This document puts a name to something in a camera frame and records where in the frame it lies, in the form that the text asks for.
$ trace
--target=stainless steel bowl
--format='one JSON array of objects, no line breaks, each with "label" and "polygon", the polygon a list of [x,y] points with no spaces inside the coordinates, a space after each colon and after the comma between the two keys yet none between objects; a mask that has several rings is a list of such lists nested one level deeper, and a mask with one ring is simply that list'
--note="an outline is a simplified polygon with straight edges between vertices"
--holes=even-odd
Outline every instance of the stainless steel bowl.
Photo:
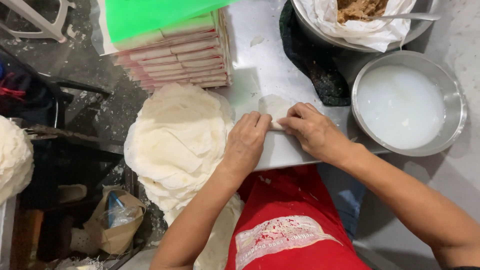
[{"label": "stainless steel bowl", "polygon": [[[297,15],[300,28],[305,35],[315,44],[323,47],[341,47],[350,50],[363,51],[363,52],[378,52],[375,49],[365,47],[363,45],[351,44],[346,42],[340,37],[331,37],[324,34],[316,25],[314,25],[307,16],[300,0],[291,0],[295,14]],[[426,12],[426,13],[438,13],[440,10],[441,0],[418,0],[411,12]],[[418,38],[427,28],[432,25],[432,22],[412,20],[410,25],[410,31],[408,32],[404,44],[411,42]],[[387,47],[387,51],[397,49],[400,47],[400,41],[390,43]]]},{"label": "stainless steel bowl", "polygon": [[[428,144],[415,149],[398,149],[379,139],[365,124],[357,102],[360,80],[368,71],[385,65],[404,65],[428,76],[436,83],[445,103],[445,123],[439,135]],[[422,157],[439,153],[450,147],[458,138],[467,119],[467,102],[463,90],[453,75],[441,66],[425,57],[424,54],[413,51],[394,51],[382,54],[368,62],[359,72],[352,87],[352,111],[359,127],[373,140],[386,149],[406,156]]]}]

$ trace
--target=forearm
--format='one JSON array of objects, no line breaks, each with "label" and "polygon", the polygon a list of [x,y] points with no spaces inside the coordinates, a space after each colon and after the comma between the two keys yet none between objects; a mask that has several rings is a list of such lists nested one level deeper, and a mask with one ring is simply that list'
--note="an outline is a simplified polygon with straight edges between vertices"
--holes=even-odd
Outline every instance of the forearm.
[{"label": "forearm", "polygon": [[210,179],[169,226],[150,270],[192,266],[205,247],[213,225],[236,192],[232,177],[220,164]]},{"label": "forearm", "polygon": [[448,263],[448,257],[455,253],[452,248],[478,248],[480,225],[464,210],[365,147],[355,147],[354,162],[339,167],[372,190],[436,256]]}]

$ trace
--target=stack of spring roll wrappers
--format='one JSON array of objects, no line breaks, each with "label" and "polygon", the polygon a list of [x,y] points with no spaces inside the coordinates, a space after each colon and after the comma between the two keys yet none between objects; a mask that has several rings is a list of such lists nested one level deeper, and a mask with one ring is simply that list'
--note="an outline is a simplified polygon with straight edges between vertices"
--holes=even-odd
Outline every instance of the stack of spring roll wrappers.
[{"label": "stack of spring roll wrappers", "polygon": [[112,56],[114,65],[121,65],[129,78],[147,92],[172,82],[202,88],[232,83],[222,9],[112,43],[102,16],[104,2],[95,3],[98,5],[90,14],[95,49],[100,55]]}]

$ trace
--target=white liquid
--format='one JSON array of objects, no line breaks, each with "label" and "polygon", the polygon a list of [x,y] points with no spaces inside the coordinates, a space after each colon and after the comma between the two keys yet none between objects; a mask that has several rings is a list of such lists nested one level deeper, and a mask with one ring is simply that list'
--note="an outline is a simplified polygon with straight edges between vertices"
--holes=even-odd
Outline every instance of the white liquid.
[{"label": "white liquid", "polygon": [[359,83],[358,108],[368,128],[398,149],[431,142],[444,119],[444,98],[424,74],[405,66],[383,66]]}]

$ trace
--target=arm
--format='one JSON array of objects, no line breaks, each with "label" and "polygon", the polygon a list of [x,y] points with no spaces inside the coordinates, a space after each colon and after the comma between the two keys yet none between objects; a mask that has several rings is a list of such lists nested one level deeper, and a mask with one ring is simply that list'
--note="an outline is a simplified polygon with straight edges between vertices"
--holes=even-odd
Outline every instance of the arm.
[{"label": "arm", "polygon": [[255,111],[237,122],[228,135],[223,160],[168,228],[150,270],[193,268],[221,210],[257,166],[271,121],[270,115]]},{"label": "arm", "polygon": [[363,145],[350,142],[311,104],[297,103],[278,122],[299,139],[304,150],[350,173],[372,190],[432,248],[441,266],[480,266],[480,225],[448,198]]}]

